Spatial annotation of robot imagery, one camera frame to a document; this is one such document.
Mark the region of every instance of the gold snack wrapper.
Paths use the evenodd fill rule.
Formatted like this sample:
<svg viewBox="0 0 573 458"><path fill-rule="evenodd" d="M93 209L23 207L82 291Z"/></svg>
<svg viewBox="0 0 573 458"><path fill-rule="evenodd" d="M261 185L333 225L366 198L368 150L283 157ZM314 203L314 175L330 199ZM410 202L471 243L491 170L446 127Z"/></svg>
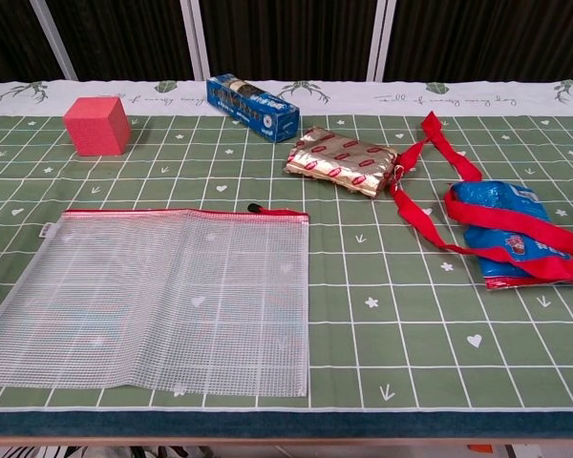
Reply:
<svg viewBox="0 0 573 458"><path fill-rule="evenodd" d="M288 155L285 171L328 179L375 198L393 174L397 151L313 127Z"/></svg>

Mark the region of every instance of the white star print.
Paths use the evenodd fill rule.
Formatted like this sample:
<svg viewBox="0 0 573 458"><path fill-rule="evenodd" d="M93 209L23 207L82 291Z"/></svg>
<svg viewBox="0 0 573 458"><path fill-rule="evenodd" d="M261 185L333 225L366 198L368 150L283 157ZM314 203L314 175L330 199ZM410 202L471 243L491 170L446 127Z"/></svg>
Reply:
<svg viewBox="0 0 573 458"><path fill-rule="evenodd" d="M365 301L365 305L368 305L370 308L375 308L378 306L378 299L368 298Z"/></svg>

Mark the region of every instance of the grid pattern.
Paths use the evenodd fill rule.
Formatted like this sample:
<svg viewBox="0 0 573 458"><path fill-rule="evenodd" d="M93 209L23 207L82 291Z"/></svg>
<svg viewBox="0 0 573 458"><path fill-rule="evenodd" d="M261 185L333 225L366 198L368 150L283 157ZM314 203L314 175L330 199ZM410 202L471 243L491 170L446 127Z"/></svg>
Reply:
<svg viewBox="0 0 573 458"><path fill-rule="evenodd" d="M74 154L59 118L0 117L0 301L67 208L245 211L251 201L310 214L309 395L198 395L130 386L0 387L0 409L573 409L573 287L488 292L475 259L439 252L376 200L283 172L290 143L224 117L133 117L118 157ZM306 116L403 151L421 118ZM442 118L486 178L533 188L573 231L573 117ZM439 197L456 173L427 147L404 186L440 235L464 244Z"/></svg>

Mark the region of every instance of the floor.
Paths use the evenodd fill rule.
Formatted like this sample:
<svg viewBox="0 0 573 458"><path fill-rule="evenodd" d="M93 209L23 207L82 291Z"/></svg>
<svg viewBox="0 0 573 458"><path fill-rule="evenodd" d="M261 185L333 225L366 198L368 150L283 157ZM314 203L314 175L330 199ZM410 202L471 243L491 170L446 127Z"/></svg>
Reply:
<svg viewBox="0 0 573 458"><path fill-rule="evenodd" d="M494 452L479 453L465 446L419 447L212 447L212 454L199 448L184 448L189 458L573 458L573 446L543 445L514 446L510 456L505 447L494 447ZM0 458L63 458L65 448L0 448ZM88 448L84 458L131 458L129 448ZM147 452L145 458L154 458ZM168 452L166 458L182 457ZM71 455L81 458L81 453Z"/></svg>

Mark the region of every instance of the black curtain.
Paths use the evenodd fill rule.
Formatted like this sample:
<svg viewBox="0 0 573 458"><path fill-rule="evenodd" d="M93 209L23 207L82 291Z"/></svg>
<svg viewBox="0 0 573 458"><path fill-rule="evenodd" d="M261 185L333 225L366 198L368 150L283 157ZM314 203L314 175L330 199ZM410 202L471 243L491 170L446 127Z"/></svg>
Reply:
<svg viewBox="0 0 573 458"><path fill-rule="evenodd" d="M398 0L385 81L573 79L573 0Z"/></svg>
<svg viewBox="0 0 573 458"><path fill-rule="evenodd" d="M0 0L0 83L63 78L29 0Z"/></svg>
<svg viewBox="0 0 573 458"><path fill-rule="evenodd" d="M201 0L212 74L245 79L367 76L375 0Z"/></svg>
<svg viewBox="0 0 573 458"><path fill-rule="evenodd" d="M193 79L179 0L47 0L78 79Z"/></svg>

